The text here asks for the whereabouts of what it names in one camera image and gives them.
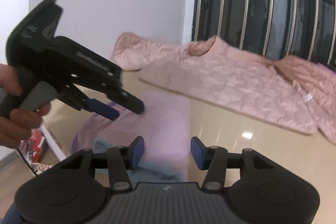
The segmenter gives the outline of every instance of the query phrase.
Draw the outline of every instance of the blue pad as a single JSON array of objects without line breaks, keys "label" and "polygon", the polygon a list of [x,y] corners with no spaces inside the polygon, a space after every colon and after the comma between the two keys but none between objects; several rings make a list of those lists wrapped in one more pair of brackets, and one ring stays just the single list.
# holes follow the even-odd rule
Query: blue pad
[{"label": "blue pad", "polygon": [[86,100],[89,108],[91,109],[91,111],[102,115],[103,117],[114,121],[115,119],[117,119],[120,116],[119,111],[115,110],[114,108],[105,105],[104,103],[102,103],[101,101],[98,101],[96,99],[87,99]]},{"label": "blue pad", "polygon": [[190,151],[194,158],[194,161],[200,170],[205,169],[205,146],[203,143],[197,138],[193,137],[190,141]]},{"label": "blue pad", "polygon": [[131,156],[131,169],[132,170],[137,168],[144,150],[145,150],[145,140],[144,138],[141,137],[132,149],[132,156]]}]

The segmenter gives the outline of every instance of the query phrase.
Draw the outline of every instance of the beige tile floor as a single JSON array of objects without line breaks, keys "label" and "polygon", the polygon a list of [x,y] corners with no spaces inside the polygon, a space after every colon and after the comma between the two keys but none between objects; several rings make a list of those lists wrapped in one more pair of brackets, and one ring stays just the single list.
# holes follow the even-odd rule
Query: beige tile floor
[{"label": "beige tile floor", "polygon": [[[136,96],[144,90],[157,89],[138,81],[136,74],[132,72],[123,74],[122,83],[127,91]],[[92,90],[85,89],[85,92],[90,97],[109,101],[104,95]],[[225,147],[229,152],[240,153],[243,148],[253,148],[309,181],[320,194],[320,208],[313,223],[336,223],[336,146],[328,143],[321,134],[304,136],[197,100],[190,99],[190,102],[192,136],[198,136],[206,145]],[[90,115],[55,101],[45,122],[66,148],[70,149],[73,136]],[[51,155],[47,155],[46,161],[52,163],[54,159]],[[22,163],[18,163],[16,168],[21,170],[21,180],[15,178],[15,181],[12,181],[9,177],[7,180],[2,180],[0,172],[1,192],[3,187],[6,188],[7,196],[7,203],[2,204],[0,201],[0,207],[10,204],[15,189],[30,177],[29,173],[28,176],[23,175],[27,170]],[[204,175],[205,172],[197,170],[190,159],[189,180],[201,182]],[[233,184],[238,178],[238,170],[228,170],[226,185]],[[98,180],[107,185],[106,177],[99,176]]]},{"label": "beige tile floor", "polygon": [[14,193],[18,187],[31,178],[33,175],[21,159],[0,170],[0,218],[13,203]]}]

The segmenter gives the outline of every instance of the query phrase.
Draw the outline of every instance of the human hand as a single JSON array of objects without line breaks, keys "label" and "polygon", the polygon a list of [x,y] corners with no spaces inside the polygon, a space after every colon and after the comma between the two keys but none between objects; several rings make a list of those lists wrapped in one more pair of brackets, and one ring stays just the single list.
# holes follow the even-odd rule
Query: human hand
[{"label": "human hand", "polygon": [[[0,64],[0,87],[8,94],[19,96],[22,93],[18,74],[15,68]],[[41,106],[37,111],[13,109],[9,119],[0,117],[0,145],[17,148],[21,140],[26,140],[31,135],[32,128],[39,128],[42,116],[50,111],[50,103]]]}]

